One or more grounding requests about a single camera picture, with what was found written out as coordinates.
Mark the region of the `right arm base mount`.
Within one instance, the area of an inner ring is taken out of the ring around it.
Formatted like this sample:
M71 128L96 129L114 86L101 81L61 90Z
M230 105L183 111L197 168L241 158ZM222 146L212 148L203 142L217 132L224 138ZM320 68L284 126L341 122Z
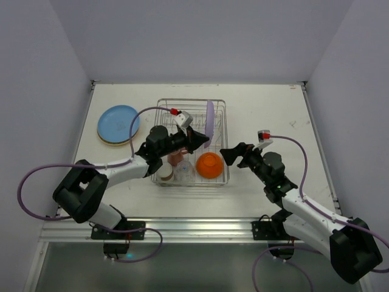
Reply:
M282 260L289 260L294 255L294 250L286 247L294 246L295 237L288 235L283 227L291 215L291 212L282 209L272 216L262 215L251 222L253 240L266 242L269 248L274 248L270 253Z

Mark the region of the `blue plate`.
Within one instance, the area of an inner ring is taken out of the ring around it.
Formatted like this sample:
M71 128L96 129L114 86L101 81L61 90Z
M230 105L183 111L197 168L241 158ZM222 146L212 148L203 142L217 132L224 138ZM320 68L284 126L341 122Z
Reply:
M97 131L109 139L115 134L129 134L131 122L137 115L137 111L128 105L116 105L107 109L97 122Z

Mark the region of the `purple plate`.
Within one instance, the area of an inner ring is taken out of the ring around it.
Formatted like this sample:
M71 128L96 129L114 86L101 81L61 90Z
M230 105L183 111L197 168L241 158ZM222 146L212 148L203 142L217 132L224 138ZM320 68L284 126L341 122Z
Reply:
M205 135L209 138L209 140L204 144L204 148L209 148L213 135L214 135L214 121L215 121L215 110L214 104L211 100L207 101L207 111L206 111L206 119L205 119Z

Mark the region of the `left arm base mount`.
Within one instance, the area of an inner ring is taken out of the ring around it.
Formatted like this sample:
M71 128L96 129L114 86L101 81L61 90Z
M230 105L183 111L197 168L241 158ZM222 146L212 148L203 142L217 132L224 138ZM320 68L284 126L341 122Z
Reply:
M109 231L100 226L94 226L91 232L92 240L103 241L103 253L106 256L125 255L129 250L129 244L134 240L143 240L145 236L146 223L144 221L122 220Z

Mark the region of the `green woven pattern plate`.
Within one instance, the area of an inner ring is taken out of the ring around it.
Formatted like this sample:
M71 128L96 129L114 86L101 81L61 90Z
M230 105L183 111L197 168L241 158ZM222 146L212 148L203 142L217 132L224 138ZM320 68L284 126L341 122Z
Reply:
M121 145L128 144L129 140L130 140L130 136L131 136L131 138L134 138L134 137L136 137L136 134L138 132L139 131L137 130L131 134L128 134L128 133L115 134L113 136L110 136L109 139L104 139L104 137L100 134L100 132L97 131L97 136L103 143L105 143L107 145L121 146Z

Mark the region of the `pink mug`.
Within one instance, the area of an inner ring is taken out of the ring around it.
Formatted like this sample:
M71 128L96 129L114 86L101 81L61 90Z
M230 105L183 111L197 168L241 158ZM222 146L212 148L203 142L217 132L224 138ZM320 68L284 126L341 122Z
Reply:
M183 148L178 151L172 152L167 156L167 161L173 166L176 167L178 163L184 160L184 155L186 155L188 151Z

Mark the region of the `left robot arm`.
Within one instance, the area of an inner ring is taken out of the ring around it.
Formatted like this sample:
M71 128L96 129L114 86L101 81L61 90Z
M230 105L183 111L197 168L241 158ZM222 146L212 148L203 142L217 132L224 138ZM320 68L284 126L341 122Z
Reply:
M106 189L130 179L147 178L162 167L162 158L181 149L193 153L209 137L187 127L170 134L161 125L152 127L134 156L111 165L94 165L82 159L71 167L53 192L53 199L77 223L90 222L118 229L124 215L102 202Z

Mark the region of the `tan plastic plate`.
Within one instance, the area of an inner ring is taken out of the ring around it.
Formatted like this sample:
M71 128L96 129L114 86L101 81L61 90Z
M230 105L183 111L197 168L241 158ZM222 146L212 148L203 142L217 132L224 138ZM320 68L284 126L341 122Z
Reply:
M139 136L139 135L137 133L135 133L132 136L132 138L136 138L137 136ZM108 145L108 146L119 147L119 146L123 146L123 145L129 144L129 139L127 139L125 141L122 141L122 142L109 142L109 141L104 140L98 133L97 133L97 137L99 138L99 140L102 143L104 143L105 145Z

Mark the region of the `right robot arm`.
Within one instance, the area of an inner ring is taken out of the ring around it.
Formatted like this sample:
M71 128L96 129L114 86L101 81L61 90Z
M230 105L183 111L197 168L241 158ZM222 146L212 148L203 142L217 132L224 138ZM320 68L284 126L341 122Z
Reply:
M220 153L227 165L242 158L238 167L249 168L265 185L269 201L281 207L272 220L280 220L288 235L323 254L345 282L358 282L382 263L382 255L367 224L360 218L343 217L302 193L285 175L281 155L263 153L260 147L243 142Z

